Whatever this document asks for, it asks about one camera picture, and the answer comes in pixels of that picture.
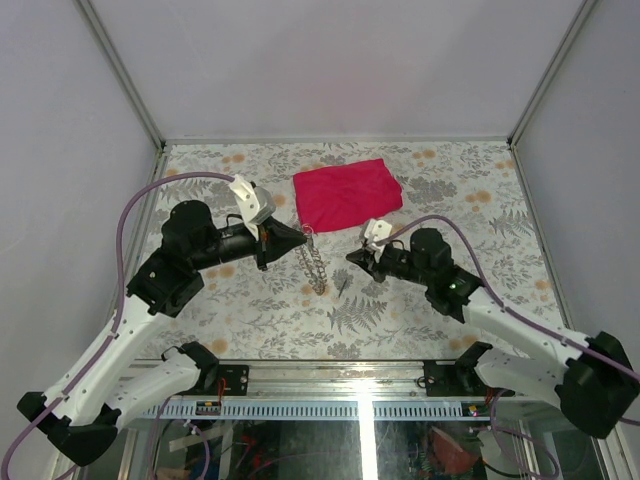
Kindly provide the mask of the black tag key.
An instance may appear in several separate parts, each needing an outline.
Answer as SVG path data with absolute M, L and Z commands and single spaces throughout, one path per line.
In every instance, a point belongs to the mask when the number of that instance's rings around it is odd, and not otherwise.
M 341 297 L 344 291 L 351 285 L 352 281 L 350 279 L 345 279 L 338 291 L 338 297 Z

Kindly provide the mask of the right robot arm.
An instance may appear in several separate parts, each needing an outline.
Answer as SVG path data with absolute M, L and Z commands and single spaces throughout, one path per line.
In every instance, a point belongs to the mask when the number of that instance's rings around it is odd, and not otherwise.
M 420 228 L 408 247 L 381 236 L 390 227 L 372 221 L 348 262 L 382 283 L 387 277 L 425 287 L 438 313 L 486 331 L 521 351 L 514 356 L 483 343 L 457 361 L 456 382 L 467 394 L 506 389 L 558 409 L 583 433 L 606 438 L 639 396 L 639 377 L 622 343 L 607 332 L 595 336 L 533 320 L 500 299 L 486 279 L 457 265 L 451 247 L 434 228 Z

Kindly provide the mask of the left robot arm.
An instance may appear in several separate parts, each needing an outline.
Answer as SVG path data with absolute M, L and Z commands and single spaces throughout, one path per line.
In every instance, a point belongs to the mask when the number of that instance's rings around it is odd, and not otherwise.
M 123 372 L 141 349 L 203 289 L 202 271 L 251 257 L 259 270 L 306 241 L 304 234 L 267 216 L 255 232 L 237 214 L 217 228 L 197 200 L 175 206 L 161 228 L 162 242 L 125 288 L 113 320 L 76 364 L 44 392 L 27 392 L 18 410 L 74 464 L 100 458 L 132 420 L 165 399 L 208 394 L 219 385 L 219 361 L 197 341 L 137 378 Z

